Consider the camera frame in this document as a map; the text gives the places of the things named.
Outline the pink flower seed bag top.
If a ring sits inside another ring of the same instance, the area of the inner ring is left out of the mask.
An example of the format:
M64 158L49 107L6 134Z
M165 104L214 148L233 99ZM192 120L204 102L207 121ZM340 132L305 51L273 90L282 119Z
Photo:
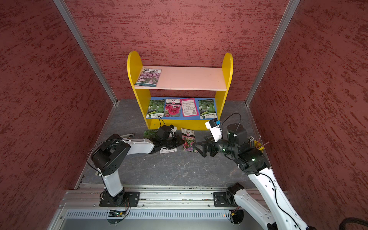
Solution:
M194 144L196 143L195 132L193 130L181 129L182 140L184 141L183 150L187 152L197 152L194 149Z

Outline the green gourd seed bag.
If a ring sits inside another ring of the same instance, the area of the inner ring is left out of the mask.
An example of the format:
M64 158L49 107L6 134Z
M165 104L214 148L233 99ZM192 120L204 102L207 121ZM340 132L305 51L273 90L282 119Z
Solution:
M143 138L144 139L149 139L152 142L157 142L159 140L159 136L158 136L157 133L158 133L157 129L145 130L143 132Z

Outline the purple flower seed bag top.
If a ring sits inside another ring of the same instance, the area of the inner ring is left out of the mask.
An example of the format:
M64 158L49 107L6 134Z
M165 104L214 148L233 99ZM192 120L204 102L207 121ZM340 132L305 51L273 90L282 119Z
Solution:
M135 85L144 87L156 87L160 78L161 69L143 68Z

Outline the aster seed bag top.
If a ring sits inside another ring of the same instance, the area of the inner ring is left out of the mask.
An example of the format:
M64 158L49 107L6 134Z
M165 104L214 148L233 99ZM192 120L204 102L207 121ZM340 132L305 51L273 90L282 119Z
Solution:
M165 148L161 148L161 149L160 149L160 154L163 154L163 153L170 153L170 152L177 152L177 148L174 148L174 149L165 149Z

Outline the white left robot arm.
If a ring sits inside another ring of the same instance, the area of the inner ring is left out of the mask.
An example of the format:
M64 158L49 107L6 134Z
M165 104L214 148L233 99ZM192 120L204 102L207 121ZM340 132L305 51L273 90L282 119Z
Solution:
M100 207L137 207L140 192L127 192L123 187L119 168L124 159L133 154L153 154L160 150L173 150L184 144L175 126L164 125L148 130L142 139L132 139L113 134L95 148L90 159L103 180L104 191L100 195Z

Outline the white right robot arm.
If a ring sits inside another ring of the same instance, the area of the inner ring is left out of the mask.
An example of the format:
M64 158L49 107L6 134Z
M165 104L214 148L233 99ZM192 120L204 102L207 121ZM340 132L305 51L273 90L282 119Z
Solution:
M266 206L252 198L246 189L236 183L227 188L226 199L247 212L264 230L311 230L297 214L280 188L270 162L249 137L241 124L227 126L227 138L223 138L222 123L216 118L205 123L212 136L193 145L202 157L214 157L222 153L236 163L257 187Z

